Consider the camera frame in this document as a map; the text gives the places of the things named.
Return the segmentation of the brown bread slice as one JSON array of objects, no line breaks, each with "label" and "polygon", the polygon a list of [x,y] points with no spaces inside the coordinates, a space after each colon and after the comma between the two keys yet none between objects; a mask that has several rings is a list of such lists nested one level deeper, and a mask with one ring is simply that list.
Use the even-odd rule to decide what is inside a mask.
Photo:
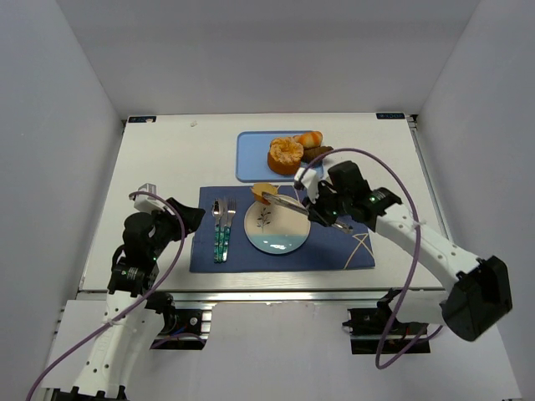
[{"label": "brown bread slice", "polygon": [[252,186],[251,192],[255,201],[261,202],[264,205],[269,205],[270,202],[265,195],[276,195],[278,193],[278,188],[267,182],[258,182]]}]

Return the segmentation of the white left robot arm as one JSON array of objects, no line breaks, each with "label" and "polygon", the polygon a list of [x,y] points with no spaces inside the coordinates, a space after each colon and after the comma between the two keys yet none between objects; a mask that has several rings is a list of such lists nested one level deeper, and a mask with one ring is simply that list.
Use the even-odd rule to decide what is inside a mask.
[{"label": "white left robot arm", "polygon": [[135,363],[171,329],[174,304],[156,290],[164,280],[157,260],[170,243],[197,231],[205,211],[147,191],[131,197],[136,212],[125,219],[112,257],[102,326],[89,338],[92,347],[72,388],[56,390],[54,400],[125,400]]}]

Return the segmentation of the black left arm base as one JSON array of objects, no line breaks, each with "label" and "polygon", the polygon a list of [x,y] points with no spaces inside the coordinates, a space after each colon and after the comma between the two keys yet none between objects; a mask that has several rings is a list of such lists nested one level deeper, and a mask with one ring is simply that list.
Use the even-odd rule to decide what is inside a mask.
[{"label": "black left arm base", "polygon": [[211,309],[187,302],[176,302],[170,293],[155,292],[146,307],[163,317],[164,326],[152,349],[202,350],[211,326]]}]

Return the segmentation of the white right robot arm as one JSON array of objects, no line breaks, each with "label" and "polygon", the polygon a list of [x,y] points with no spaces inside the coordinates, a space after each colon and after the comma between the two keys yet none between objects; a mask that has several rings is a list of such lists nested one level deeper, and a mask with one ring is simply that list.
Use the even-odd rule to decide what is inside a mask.
[{"label": "white right robot arm", "polygon": [[307,195],[303,201],[310,221],[335,226],[350,217],[390,240],[442,285],[441,292],[391,289],[377,303],[378,315],[399,326],[418,322],[448,327],[459,338],[473,342],[512,309],[506,264],[491,256],[483,259],[418,222],[413,211],[392,191],[369,187],[352,161],[331,167],[328,179],[300,168],[295,186]]}]

